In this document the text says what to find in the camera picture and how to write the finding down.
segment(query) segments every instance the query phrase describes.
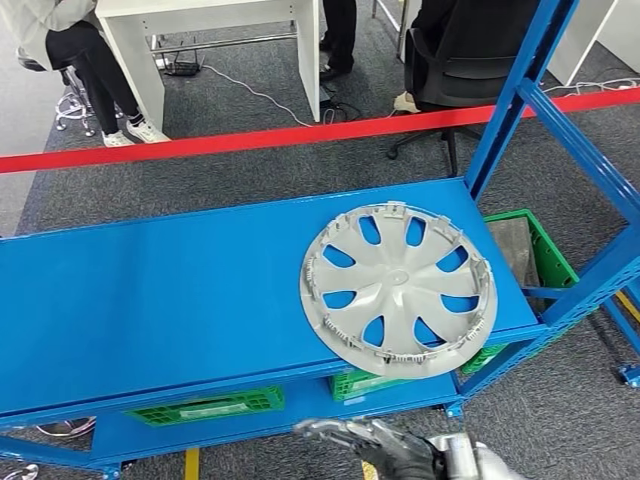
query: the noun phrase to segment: blue metal shelving unit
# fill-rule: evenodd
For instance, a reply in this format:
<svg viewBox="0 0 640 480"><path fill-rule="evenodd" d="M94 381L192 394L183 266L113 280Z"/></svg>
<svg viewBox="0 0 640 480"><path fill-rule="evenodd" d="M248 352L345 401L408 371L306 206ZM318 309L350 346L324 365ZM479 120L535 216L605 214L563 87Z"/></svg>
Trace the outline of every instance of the blue metal shelving unit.
<svg viewBox="0 0 640 480"><path fill-rule="evenodd" d="M636 312L638 309L640 309L640 278L636 278L635 280L629 283L620 293L626 297L626 301L630 303L630 305L626 307L629 309L635 308ZM617 325L620 331L624 335L627 341L629 341L629 345L631 345L636 354L640 356L640 333L638 333L636 328L632 326L631 323L629 323L629 320L627 320L627 318L615 304L613 298L605 300L604 305L605 308L609 312L611 319ZM640 364L630 363L620 365L618 366L618 372L620 374L622 380L626 384L632 388L640 388Z"/></svg>
<svg viewBox="0 0 640 480"><path fill-rule="evenodd" d="M91 451L0 437L0 455L115 479L126 460L286 432L307 417L429 405L456 416L638 277L640 195L537 87L577 4L541 0L464 177L0 240L0 325L11 339L0 350L0 427L97 416ZM476 206L525 104L629 221L578 284L547 292L555 301L541 316L530 309ZM349 366L304 319L302 259L336 215L389 200L446 215L464 230L497 282L499 309L488 344L510 346L464 383L452 372L334 402L325 377ZM85 344L48 348L69 338ZM283 411L168 427L122 413L274 384L285 389Z"/></svg>

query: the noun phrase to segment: white table leg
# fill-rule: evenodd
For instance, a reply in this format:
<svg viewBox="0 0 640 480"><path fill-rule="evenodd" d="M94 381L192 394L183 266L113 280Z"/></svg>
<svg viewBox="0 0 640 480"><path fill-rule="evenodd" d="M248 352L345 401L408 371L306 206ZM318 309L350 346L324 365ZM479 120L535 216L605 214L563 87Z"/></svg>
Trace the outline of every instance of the white table leg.
<svg viewBox="0 0 640 480"><path fill-rule="evenodd" d="M100 18L100 23L143 114L162 129L165 85L142 25L131 17Z"/></svg>
<svg viewBox="0 0 640 480"><path fill-rule="evenodd" d="M298 0L294 8L298 35L298 69L313 119L320 121L320 25L318 0Z"/></svg>

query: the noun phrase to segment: black pants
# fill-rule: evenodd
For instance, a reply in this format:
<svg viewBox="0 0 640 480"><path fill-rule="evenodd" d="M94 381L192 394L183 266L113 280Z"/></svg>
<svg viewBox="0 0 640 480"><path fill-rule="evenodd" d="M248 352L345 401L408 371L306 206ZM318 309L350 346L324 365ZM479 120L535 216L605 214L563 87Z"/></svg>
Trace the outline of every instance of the black pants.
<svg viewBox="0 0 640 480"><path fill-rule="evenodd" d="M327 18L325 38L332 47L329 66L351 71L355 43L355 0L323 0L323 4Z"/></svg>
<svg viewBox="0 0 640 480"><path fill-rule="evenodd" d="M54 69L73 65L102 130L109 135L118 130L117 103L125 115L138 114L138 104L120 65L94 26L82 21L66 30L47 34L47 53Z"/></svg>

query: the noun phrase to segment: white sneaker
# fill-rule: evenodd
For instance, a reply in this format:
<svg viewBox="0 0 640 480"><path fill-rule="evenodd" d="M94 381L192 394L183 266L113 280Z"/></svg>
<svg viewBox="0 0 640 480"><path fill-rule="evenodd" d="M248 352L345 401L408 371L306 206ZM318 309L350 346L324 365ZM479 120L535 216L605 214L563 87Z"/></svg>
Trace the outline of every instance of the white sneaker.
<svg viewBox="0 0 640 480"><path fill-rule="evenodd" d="M420 113L420 110L414 102L414 96L408 92L401 93L395 97L395 100L393 101L393 109L396 112Z"/></svg>
<svg viewBox="0 0 640 480"><path fill-rule="evenodd" d="M137 127L134 127L131 125L131 122L127 122L127 130L131 135L140 138L144 143L159 143L159 142L168 142L171 138L165 135L155 128L155 125L148 121L143 120Z"/></svg>
<svg viewBox="0 0 640 480"><path fill-rule="evenodd" d="M103 141L105 147L126 147L127 145L135 145L134 142L125 137L122 130L118 130L115 133L105 135L102 133Z"/></svg>

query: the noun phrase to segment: hubcap center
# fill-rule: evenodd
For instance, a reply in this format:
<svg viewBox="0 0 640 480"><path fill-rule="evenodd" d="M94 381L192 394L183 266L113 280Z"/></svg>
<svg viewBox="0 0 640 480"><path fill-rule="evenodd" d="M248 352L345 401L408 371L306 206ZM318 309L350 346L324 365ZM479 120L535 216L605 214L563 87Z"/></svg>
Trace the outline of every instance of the hubcap center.
<svg viewBox="0 0 640 480"><path fill-rule="evenodd" d="M405 270L392 270L389 272L387 279L390 285L403 285L409 280L409 274Z"/></svg>

